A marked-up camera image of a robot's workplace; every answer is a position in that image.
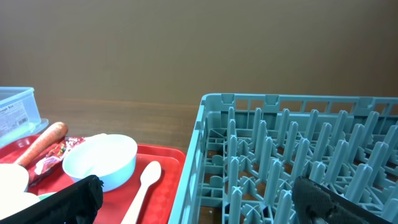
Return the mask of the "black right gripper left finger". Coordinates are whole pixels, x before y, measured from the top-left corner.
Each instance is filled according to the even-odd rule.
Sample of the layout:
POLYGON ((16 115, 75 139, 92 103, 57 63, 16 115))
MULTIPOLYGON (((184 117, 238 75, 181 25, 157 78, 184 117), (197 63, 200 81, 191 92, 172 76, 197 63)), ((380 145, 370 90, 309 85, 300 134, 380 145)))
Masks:
POLYGON ((1 224, 93 224, 103 205, 103 181, 96 175, 1 220, 1 224))

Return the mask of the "orange carrot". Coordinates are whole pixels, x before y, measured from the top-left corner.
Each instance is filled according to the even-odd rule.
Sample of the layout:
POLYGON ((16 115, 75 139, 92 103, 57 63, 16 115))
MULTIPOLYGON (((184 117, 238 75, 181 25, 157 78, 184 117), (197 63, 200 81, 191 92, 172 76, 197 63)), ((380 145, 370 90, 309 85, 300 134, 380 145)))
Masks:
POLYGON ((49 126, 14 162, 22 167, 28 166, 46 148, 66 136, 68 126, 63 122, 56 122, 49 126))

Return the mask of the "light blue bowl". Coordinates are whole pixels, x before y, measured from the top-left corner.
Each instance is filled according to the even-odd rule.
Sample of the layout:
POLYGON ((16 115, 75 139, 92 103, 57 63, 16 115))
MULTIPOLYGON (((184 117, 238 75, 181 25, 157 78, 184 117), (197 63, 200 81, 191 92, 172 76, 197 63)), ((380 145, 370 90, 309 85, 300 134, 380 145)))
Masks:
POLYGON ((74 182, 96 175, 103 181, 103 192, 109 192, 132 177, 136 157, 137 143, 133 138, 108 134, 74 147, 65 156, 62 169, 74 182))

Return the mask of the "light blue plate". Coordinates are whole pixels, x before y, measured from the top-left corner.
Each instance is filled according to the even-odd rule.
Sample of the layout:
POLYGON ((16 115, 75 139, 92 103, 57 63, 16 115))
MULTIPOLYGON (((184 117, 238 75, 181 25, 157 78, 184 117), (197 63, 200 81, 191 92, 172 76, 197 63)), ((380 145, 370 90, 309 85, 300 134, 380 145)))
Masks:
POLYGON ((37 195, 27 191, 28 171, 17 164, 1 164, 1 219, 10 217, 38 202, 37 195))

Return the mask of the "red snack wrapper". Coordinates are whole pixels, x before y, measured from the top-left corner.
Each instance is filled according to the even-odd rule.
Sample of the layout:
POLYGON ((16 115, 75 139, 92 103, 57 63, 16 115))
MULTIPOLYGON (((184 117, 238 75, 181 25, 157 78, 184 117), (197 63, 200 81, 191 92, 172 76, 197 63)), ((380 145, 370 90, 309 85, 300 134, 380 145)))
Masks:
POLYGON ((36 185, 43 178, 50 175, 62 164, 65 156, 77 145, 83 143, 83 137, 65 137, 60 142, 48 147, 40 153, 27 167, 29 186, 36 185))

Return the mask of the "white plastic spoon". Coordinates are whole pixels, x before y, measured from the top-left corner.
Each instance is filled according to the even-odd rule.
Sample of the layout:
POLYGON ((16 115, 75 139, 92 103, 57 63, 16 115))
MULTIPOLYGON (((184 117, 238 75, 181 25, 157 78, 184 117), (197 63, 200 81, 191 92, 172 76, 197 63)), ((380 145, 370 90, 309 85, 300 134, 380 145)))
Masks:
POLYGON ((141 186, 139 187, 139 190, 137 191, 137 194, 128 208, 121 224, 137 223, 146 193, 149 187, 160 179, 161 172, 161 165, 158 161, 152 161, 146 166, 140 176, 141 186))

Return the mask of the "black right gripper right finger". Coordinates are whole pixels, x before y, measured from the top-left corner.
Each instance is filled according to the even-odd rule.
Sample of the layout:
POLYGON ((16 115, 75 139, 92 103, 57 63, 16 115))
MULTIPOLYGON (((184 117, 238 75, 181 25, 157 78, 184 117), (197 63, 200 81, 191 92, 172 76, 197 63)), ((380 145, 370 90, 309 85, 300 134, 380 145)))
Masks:
POLYGON ((389 223, 389 221, 303 176, 297 177, 294 182, 292 200, 300 224, 389 223))

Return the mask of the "green bowl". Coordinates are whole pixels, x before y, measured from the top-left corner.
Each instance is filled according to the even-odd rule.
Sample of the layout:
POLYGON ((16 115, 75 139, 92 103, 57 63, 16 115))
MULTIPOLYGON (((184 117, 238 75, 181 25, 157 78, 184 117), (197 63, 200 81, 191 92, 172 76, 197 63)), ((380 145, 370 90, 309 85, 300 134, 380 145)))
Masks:
POLYGON ((38 196, 38 198, 39 198, 40 200, 44 200, 44 199, 46 199, 46 198, 52 196, 52 195, 55 194, 55 193, 56 193, 56 192, 49 192, 49 193, 46 193, 46 194, 41 194, 41 195, 38 196))

